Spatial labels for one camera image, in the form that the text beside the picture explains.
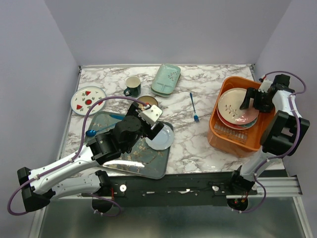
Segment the pink and cream plate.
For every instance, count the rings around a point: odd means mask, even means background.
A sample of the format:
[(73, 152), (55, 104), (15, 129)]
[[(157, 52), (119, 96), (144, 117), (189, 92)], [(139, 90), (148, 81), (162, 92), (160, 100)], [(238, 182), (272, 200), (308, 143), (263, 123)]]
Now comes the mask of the pink and cream plate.
[(253, 107), (253, 99), (250, 99), (246, 109), (240, 109), (246, 92), (247, 90), (243, 88), (232, 88), (220, 96), (217, 109), (220, 115), (229, 123), (236, 125), (248, 124), (258, 117), (259, 110)]

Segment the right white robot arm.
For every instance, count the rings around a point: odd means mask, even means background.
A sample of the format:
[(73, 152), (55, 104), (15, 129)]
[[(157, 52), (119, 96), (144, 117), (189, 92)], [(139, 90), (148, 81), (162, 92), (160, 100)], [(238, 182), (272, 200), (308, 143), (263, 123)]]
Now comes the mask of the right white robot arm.
[(288, 71), (273, 71), (273, 74), (273, 81), (267, 79), (267, 74), (260, 78), (259, 89), (248, 88), (240, 105), (240, 109), (247, 109), (253, 99), (255, 109), (261, 113), (275, 111), (275, 115), (261, 136), (260, 154), (232, 173), (228, 189), (233, 194), (249, 192), (271, 162), (293, 155), (310, 126), (297, 109), (298, 92), (289, 87), (290, 77), (295, 74)]

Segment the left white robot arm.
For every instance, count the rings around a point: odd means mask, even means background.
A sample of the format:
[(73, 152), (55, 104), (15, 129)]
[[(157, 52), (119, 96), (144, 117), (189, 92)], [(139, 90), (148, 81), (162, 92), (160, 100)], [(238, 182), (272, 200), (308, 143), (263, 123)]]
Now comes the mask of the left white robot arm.
[(97, 171), (79, 181), (73, 181), (71, 176), (130, 153), (141, 137), (152, 140), (157, 136), (164, 127), (159, 121), (162, 110), (156, 105), (140, 107), (139, 104), (134, 101), (113, 129), (81, 143), (77, 152), (38, 169), (20, 168), (18, 190), (25, 212), (37, 211), (55, 198), (76, 193), (106, 195), (111, 186), (106, 172)]

